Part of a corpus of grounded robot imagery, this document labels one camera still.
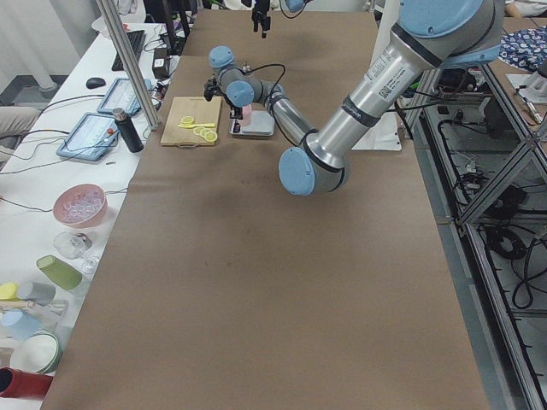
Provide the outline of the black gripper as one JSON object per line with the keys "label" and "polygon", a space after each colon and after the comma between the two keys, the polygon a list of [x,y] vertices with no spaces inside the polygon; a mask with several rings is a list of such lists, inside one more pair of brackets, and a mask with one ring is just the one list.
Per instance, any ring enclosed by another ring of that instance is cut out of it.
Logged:
{"label": "black gripper", "polygon": [[240,119],[240,108],[232,106],[232,102],[228,99],[227,94],[221,89],[221,86],[214,75],[211,75],[204,84],[203,97],[207,102],[211,102],[213,97],[222,97],[231,108],[230,118],[234,120]]}
{"label": "black gripper", "polygon": [[262,26],[262,38],[266,38],[268,35],[268,23],[270,22],[270,17],[268,12],[270,10],[270,1],[269,0],[255,0],[251,19],[253,21],[253,31],[258,32],[258,26]]}

